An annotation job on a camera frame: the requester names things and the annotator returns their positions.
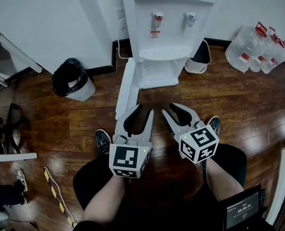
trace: black baseboard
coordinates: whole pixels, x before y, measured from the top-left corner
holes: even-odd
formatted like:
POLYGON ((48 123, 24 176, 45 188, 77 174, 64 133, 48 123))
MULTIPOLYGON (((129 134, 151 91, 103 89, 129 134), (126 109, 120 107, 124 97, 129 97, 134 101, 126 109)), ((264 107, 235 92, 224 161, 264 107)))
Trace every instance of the black baseboard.
POLYGON ((12 81, 14 81, 14 80, 26 75, 26 74, 29 74, 32 71, 34 71, 34 70, 31 67, 25 68, 24 70, 22 70, 16 74, 12 75, 11 77, 5 79, 4 82, 6 82, 7 84, 10 84, 10 82, 12 82, 12 81))
POLYGON ((209 45, 221 46, 224 47, 225 49, 228 48, 228 46, 231 44, 231 41, 228 40, 215 39, 215 38, 204 38, 204 39, 205 41, 207 41, 209 45))
MULTIPOLYGON (((215 39, 215 38, 204 38, 209 45, 212 46, 221 46, 225 49, 228 48, 228 46, 231 44, 231 41, 229 40, 222 40, 222 39, 215 39)), ((129 38, 120 40, 120 48, 129 48, 131 49, 131 43, 129 38)), ((118 49, 118 41, 114 41, 112 43, 112 66, 116 69, 116 55, 117 55, 117 49, 118 49)))
POLYGON ((116 70, 112 65, 86 69, 86 72, 89 77, 92 77, 94 75, 104 75, 104 74, 114 73, 115 71, 116 70))

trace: white wall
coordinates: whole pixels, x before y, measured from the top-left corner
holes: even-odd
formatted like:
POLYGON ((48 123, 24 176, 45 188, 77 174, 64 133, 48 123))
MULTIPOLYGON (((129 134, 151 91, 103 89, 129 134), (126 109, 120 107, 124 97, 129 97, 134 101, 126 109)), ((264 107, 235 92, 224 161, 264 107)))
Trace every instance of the white wall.
POLYGON ((80 4, 87 16, 87 19, 92 26, 92 29, 97 36, 99 43, 102 46, 105 54, 109 58, 110 62, 106 65, 111 64, 112 56, 112 38, 108 31, 107 24, 104 20, 103 14, 100 10, 98 0, 79 0, 80 4))
POLYGON ((79 0, 0 0, 0 32, 51 73, 69 57, 85 68, 111 64, 111 46, 107 38, 102 45, 79 0))
MULTIPOLYGON (((116 40, 118 16, 116 10, 123 7, 122 0, 98 0, 112 40, 116 40)), ((285 39, 285 0, 224 0, 216 23, 207 38, 232 40, 242 24, 255 26, 261 21, 272 26, 285 39)), ((126 30, 120 31, 120 38, 128 38, 126 30)))

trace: person's arm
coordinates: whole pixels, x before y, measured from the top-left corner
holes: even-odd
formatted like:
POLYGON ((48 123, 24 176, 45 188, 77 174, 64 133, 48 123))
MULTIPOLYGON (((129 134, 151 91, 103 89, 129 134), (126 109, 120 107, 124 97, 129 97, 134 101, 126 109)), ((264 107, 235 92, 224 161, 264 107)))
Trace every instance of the person's arm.
POLYGON ((209 187, 217 201, 234 196, 244 188, 211 158, 207 159, 206 172, 209 187))
POLYGON ((82 221, 102 225, 113 221, 125 193, 123 177, 112 176, 107 184, 91 199, 83 213, 82 221))

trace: black and white marker cube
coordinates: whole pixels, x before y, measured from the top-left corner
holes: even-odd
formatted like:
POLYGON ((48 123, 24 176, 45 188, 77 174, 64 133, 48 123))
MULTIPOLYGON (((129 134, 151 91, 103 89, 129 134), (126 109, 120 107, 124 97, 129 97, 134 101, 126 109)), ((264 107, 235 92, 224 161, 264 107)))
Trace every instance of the black and white marker cube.
POLYGON ((147 146, 110 144, 109 168, 116 176, 140 178, 150 151, 147 146))
POLYGON ((194 164, 201 162, 216 153, 219 143, 210 125, 185 133, 179 138, 179 152, 194 164))

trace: small monitor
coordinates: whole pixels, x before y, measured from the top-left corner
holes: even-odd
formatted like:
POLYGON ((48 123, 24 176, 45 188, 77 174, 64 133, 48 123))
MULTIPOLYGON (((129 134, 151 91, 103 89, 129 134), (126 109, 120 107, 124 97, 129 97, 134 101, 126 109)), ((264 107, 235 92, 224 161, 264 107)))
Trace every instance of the small monitor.
POLYGON ((224 212, 224 230, 250 230, 261 218, 261 186, 220 201, 220 205, 224 212))

